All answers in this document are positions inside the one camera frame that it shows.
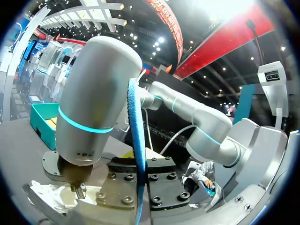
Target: white robotic arm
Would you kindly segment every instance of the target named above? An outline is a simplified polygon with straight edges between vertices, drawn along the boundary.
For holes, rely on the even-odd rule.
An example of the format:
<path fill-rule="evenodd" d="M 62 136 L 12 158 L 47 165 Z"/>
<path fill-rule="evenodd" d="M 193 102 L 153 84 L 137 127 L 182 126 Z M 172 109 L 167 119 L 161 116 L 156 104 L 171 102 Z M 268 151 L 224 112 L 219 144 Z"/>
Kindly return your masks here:
<path fill-rule="evenodd" d="M 238 162 L 240 148 L 234 141 L 226 138 L 232 122 L 219 110 L 159 82 L 153 82 L 149 91 L 139 88 L 139 96 L 142 108 L 157 110 L 164 102 L 173 113 L 196 126 L 186 144 L 188 152 L 194 158 L 202 162 L 215 161 L 225 166 L 233 166 Z"/>

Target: white panel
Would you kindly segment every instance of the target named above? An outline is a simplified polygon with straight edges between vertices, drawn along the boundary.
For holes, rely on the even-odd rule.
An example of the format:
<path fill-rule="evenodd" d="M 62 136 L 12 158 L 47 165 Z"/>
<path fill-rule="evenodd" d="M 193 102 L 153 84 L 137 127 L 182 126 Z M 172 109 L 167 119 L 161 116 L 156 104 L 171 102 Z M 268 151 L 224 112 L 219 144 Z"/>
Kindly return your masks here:
<path fill-rule="evenodd" d="M 61 23 L 61 26 L 63 26 L 64 28 L 67 28 L 67 25 L 64 22 Z"/>
<path fill-rule="evenodd" d="M 51 20 L 47 19 L 46 20 L 49 24 L 53 23 Z"/>
<path fill-rule="evenodd" d="M 77 13 L 83 20 L 90 20 L 90 16 L 86 10 L 79 10 Z"/>
<path fill-rule="evenodd" d="M 67 14 L 71 17 L 72 20 L 79 20 L 79 17 L 76 15 L 75 12 L 69 12 Z"/>
<path fill-rule="evenodd" d="M 99 22 L 94 22 L 94 24 L 95 24 L 95 26 L 96 26 L 96 28 L 97 28 L 98 30 L 101 30 L 101 29 L 102 29 L 101 23 L 99 23 Z"/>
<path fill-rule="evenodd" d="M 54 18 L 55 18 L 58 22 L 63 22 L 63 21 L 64 21 L 59 15 L 55 16 Z"/>
<path fill-rule="evenodd" d="M 71 20 L 71 19 L 67 16 L 67 14 L 61 14 L 60 16 L 61 16 L 62 19 L 64 19 L 65 21 Z"/>
<path fill-rule="evenodd" d="M 107 15 L 107 18 L 110 19 L 112 17 L 111 15 L 111 11 L 109 11 L 109 9 L 105 9 L 105 14 Z"/>
<path fill-rule="evenodd" d="M 86 6 L 98 6 L 97 0 L 83 0 Z"/>
<path fill-rule="evenodd" d="M 51 17 L 50 20 L 51 20 L 53 23 L 57 23 L 57 20 L 56 20 L 54 17 Z"/>
<path fill-rule="evenodd" d="M 95 20 L 104 20 L 104 15 L 101 9 L 90 9 L 90 14 Z"/>

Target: blue sanding belt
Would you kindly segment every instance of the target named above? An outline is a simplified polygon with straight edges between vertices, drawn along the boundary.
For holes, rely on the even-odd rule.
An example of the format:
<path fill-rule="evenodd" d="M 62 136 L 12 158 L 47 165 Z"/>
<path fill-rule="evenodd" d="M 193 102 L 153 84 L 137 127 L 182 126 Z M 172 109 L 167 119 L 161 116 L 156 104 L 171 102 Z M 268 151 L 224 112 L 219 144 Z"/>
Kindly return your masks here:
<path fill-rule="evenodd" d="M 143 118 L 141 111 L 141 102 L 136 91 L 136 79 L 129 80 L 128 93 L 128 118 L 131 127 L 131 135 L 133 140 L 133 150 L 137 167 L 137 213 L 135 225 L 138 225 L 143 208 L 143 195 L 145 188 L 145 173 L 146 173 L 146 150 L 145 150 L 145 135 L 143 127 Z"/>

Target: bolt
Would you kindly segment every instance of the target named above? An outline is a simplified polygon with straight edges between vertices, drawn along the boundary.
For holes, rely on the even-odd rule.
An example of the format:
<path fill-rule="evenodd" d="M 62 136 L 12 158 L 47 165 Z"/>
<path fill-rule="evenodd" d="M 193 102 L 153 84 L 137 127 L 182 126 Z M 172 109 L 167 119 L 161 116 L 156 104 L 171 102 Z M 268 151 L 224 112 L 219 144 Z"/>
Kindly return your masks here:
<path fill-rule="evenodd" d="M 125 205 L 130 205 L 133 203 L 133 198 L 130 197 L 130 196 L 125 196 L 123 199 L 122 199 L 122 202 L 125 204 Z"/>
<path fill-rule="evenodd" d="M 173 179 L 176 178 L 176 176 L 177 176 L 177 174 L 175 172 L 171 172 L 171 173 L 168 174 L 167 178 L 169 180 L 173 180 Z"/>
<path fill-rule="evenodd" d="M 252 210 L 252 207 L 250 204 L 246 204 L 244 209 L 246 210 L 246 212 L 250 212 Z"/>
<path fill-rule="evenodd" d="M 135 176 L 132 173 L 128 173 L 126 177 L 124 177 L 127 181 L 132 181 L 135 178 Z"/>
<path fill-rule="evenodd" d="M 179 196 L 177 196 L 177 199 L 181 202 L 186 201 L 190 197 L 189 192 L 182 192 Z"/>
<path fill-rule="evenodd" d="M 161 205 L 161 203 L 163 202 L 163 200 L 161 200 L 161 198 L 159 196 L 154 196 L 153 198 L 151 198 L 151 202 L 153 205 Z"/>
<path fill-rule="evenodd" d="M 111 180 L 114 180 L 114 179 L 116 179 L 116 174 L 114 172 L 109 172 L 108 173 L 108 178 L 111 179 Z"/>
<path fill-rule="evenodd" d="M 243 198 L 243 197 L 240 197 L 240 196 L 237 196 L 237 197 L 235 198 L 235 201 L 236 201 L 237 203 L 242 203 L 242 202 L 244 201 L 244 198 Z"/>
<path fill-rule="evenodd" d="M 157 181 L 157 180 L 158 180 L 158 175 L 157 175 L 157 174 L 152 174 L 152 175 L 149 177 L 149 180 L 151 180 L 151 181 Z"/>
<path fill-rule="evenodd" d="M 97 192 L 96 197 L 100 201 L 104 201 L 105 199 L 105 194 L 103 192 Z"/>

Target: glowing blue light ring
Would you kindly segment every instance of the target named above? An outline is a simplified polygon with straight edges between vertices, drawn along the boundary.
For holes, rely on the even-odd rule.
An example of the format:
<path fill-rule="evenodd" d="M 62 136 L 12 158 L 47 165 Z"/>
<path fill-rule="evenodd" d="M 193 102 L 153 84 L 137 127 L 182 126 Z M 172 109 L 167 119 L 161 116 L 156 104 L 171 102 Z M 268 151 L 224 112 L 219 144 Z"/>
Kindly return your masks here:
<path fill-rule="evenodd" d="M 84 125 L 81 125 L 79 123 L 76 123 L 75 121 L 71 120 L 68 116 L 66 116 L 62 110 L 60 109 L 60 107 L 58 107 L 58 112 L 60 113 L 61 117 L 68 122 L 69 124 L 71 124 L 73 127 L 76 127 L 78 129 L 84 130 L 84 131 L 88 131 L 88 132 L 92 132 L 92 133 L 97 133 L 97 134 L 105 134 L 108 132 L 111 132 L 113 130 L 112 128 L 108 128 L 108 129 L 94 129 L 94 128 L 90 128 L 90 127 L 86 127 Z"/>
<path fill-rule="evenodd" d="M 162 100 L 160 97 L 158 97 L 158 96 L 155 96 L 155 95 L 152 95 L 154 98 L 157 98 L 157 99 L 159 99 L 159 100 Z"/>
<path fill-rule="evenodd" d="M 221 145 L 221 143 L 217 142 L 215 139 L 213 139 L 211 136 L 209 136 L 207 133 L 205 133 L 203 130 L 201 130 L 199 127 L 197 127 L 198 130 L 201 131 L 202 134 L 204 134 L 208 139 L 210 139 L 211 141 L 213 141 L 214 143 Z"/>
<path fill-rule="evenodd" d="M 173 113 L 175 113 L 174 112 L 174 103 L 176 102 L 176 100 L 177 100 L 177 98 L 175 98 L 175 100 L 173 101 L 173 104 L 172 104 L 172 111 L 173 111 Z"/>

